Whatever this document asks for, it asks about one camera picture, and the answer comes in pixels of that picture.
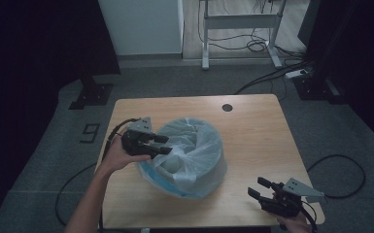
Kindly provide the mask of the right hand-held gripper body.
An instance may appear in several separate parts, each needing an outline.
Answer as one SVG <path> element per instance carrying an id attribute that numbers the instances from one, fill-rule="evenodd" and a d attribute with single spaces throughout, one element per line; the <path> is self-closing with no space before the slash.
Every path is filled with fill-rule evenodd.
<path id="1" fill-rule="evenodd" d="M 290 178 L 286 183 L 271 182 L 270 188 L 274 190 L 275 196 L 273 198 L 260 196 L 261 209 L 282 217 L 297 216 L 303 209 L 302 197 L 324 197 L 321 191 L 294 178 Z"/>

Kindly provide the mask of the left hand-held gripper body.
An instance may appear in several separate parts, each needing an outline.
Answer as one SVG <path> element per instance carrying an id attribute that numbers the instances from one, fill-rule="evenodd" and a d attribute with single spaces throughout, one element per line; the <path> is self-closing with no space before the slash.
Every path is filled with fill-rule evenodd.
<path id="1" fill-rule="evenodd" d="M 150 141 L 153 141 L 155 137 L 151 119 L 148 116 L 132 118 L 126 123 L 126 131 L 121 136 L 121 145 L 131 156 L 147 154 L 155 158 L 157 148 L 150 145 Z"/>

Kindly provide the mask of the white trash bag blue band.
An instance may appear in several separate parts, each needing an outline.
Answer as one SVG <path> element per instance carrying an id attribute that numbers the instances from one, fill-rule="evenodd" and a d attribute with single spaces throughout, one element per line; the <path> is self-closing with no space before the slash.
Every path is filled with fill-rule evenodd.
<path id="1" fill-rule="evenodd" d="M 169 138 L 165 147 L 178 155 L 186 170 L 172 178 L 156 171 L 162 156 L 136 164 L 140 175 L 156 188 L 179 198 L 201 199 L 212 193 L 223 181 L 227 163 L 223 155 L 221 135 L 209 122 L 184 117 L 164 124 L 158 134 Z"/>

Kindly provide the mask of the person's left hand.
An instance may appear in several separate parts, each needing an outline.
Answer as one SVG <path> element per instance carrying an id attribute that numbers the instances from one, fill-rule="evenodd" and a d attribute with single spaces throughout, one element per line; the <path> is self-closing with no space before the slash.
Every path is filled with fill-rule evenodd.
<path id="1" fill-rule="evenodd" d="M 114 137 L 107 154 L 102 160 L 101 167 L 111 173 L 123 169 L 130 163 L 149 161 L 151 157 L 147 154 L 141 155 L 129 155 L 122 148 L 121 136 L 117 135 Z"/>

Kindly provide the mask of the person's right hand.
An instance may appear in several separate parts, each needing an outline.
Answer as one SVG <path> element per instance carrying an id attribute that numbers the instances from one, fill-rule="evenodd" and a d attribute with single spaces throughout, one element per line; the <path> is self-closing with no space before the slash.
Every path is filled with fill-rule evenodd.
<path id="1" fill-rule="evenodd" d="M 280 224 L 283 224 L 290 233 L 310 233 L 307 218 L 302 213 L 294 217 L 277 216 Z"/>

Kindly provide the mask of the black stand base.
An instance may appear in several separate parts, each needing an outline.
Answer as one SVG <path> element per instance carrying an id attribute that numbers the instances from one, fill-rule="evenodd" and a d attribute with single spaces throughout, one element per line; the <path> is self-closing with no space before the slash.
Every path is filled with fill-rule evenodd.
<path id="1" fill-rule="evenodd" d="M 83 110 L 86 106 L 105 106 L 110 98 L 114 85 L 112 83 L 97 83 L 94 77 L 81 79 L 83 88 L 70 110 Z"/>
<path id="2" fill-rule="evenodd" d="M 294 78 L 293 84 L 301 100 L 327 101 L 332 105 L 347 103 L 341 91 L 330 79 L 318 82 L 313 78 Z"/>

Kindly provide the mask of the white power strip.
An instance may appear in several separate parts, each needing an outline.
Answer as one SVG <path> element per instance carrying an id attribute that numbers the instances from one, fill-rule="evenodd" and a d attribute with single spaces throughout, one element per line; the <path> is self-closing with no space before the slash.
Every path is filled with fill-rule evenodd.
<path id="1" fill-rule="evenodd" d="M 295 71 L 290 71 L 285 73 L 285 78 L 286 79 L 293 79 L 297 77 L 302 77 L 308 75 L 308 72 L 305 69 L 300 69 L 300 70 L 295 70 Z"/>

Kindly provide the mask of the white cabinet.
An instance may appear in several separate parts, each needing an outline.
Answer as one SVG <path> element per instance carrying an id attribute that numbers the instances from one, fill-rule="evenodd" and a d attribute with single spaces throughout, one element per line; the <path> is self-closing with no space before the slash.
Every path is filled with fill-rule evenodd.
<path id="1" fill-rule="evenodd" d="M 116 55 L 181 54 L 183 0 L 98 0 Z"/>

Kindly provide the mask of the grey metal desk frame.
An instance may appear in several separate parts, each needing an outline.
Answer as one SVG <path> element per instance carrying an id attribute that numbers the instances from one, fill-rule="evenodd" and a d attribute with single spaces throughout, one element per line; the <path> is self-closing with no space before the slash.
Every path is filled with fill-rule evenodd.
<path id="1" fill-rule="evenodd" d="M 276 68 L 282 68 L 283 64 L 275 48 L 275 42 L 281 21 L 284 15 L 287 0 L 283 0 L 277 14 L 255 14 L 255 15 L 213 15 L 209 14 L 209 0 L 199 0 L 204 3 L 203 17 L 203 43 L 202 43 L 202 69 L 208 70 L 209 63 L 209 38 L 208 32 L 213 29 L 249 29 L 249 28 L 267 28 L 271 29 L 270 39 L 265 42 L 266 49 Z"/>

